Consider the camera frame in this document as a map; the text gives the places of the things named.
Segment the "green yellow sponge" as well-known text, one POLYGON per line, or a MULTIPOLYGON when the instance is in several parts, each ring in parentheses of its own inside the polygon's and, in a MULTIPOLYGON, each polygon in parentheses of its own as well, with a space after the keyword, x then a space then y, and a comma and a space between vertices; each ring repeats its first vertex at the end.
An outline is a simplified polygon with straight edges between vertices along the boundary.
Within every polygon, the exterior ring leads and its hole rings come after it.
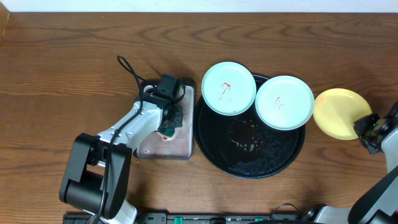
POLYGON ((161 132, 161 135, 163 135, 164 139, 171 139, 173 138, 174 134, 174 128, 164 129, 164 131, 161 132))

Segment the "yellow plate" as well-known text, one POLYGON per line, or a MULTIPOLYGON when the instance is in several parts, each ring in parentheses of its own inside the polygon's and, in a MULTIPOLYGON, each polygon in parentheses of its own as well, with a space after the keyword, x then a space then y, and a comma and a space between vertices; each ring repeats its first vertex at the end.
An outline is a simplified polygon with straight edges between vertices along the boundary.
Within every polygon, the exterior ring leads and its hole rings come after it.
POLYGON ((372 114, 369 103, 359 94, 343 88, 325 90, 315 98, 313 118, 327 135, 339 140, 354 140, 354 122, 372 114))

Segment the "pale green plate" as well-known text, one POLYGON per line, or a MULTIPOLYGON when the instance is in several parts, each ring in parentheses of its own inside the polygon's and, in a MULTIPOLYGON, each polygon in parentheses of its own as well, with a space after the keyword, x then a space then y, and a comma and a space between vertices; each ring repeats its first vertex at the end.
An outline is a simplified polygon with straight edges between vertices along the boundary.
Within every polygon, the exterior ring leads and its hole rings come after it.
POLYGON ((301 79, 282 75, 266 81, 258 89, 255 109, 269 127, 290 131, 303 126, 312 116, 315 99, 301 79))

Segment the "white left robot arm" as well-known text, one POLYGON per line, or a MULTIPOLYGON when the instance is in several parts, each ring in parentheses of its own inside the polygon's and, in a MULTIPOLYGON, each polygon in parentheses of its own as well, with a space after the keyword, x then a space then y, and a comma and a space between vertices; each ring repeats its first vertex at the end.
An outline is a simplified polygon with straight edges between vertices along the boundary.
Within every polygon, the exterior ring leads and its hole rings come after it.
POLYGON ((126 200, 131 156, 140 143, 182 110, 179 94, 141 93, 132 109, 96 136, 81 133, 73 142, 59 199, 92 216, 88 223, 134 223, 137 209, 126 200))

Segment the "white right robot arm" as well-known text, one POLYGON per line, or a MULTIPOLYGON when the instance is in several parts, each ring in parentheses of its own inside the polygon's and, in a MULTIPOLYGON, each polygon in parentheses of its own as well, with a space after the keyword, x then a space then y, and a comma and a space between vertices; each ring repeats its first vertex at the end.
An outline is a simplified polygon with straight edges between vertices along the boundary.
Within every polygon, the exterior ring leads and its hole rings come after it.
POLYGON ((370 153, 385 155, 387 174, 361 196, 351 208, 324 206, 315 223, 395 223, 397 210, 397 103, 383 118, 367 115, 354 122, 361 144, 370 153))

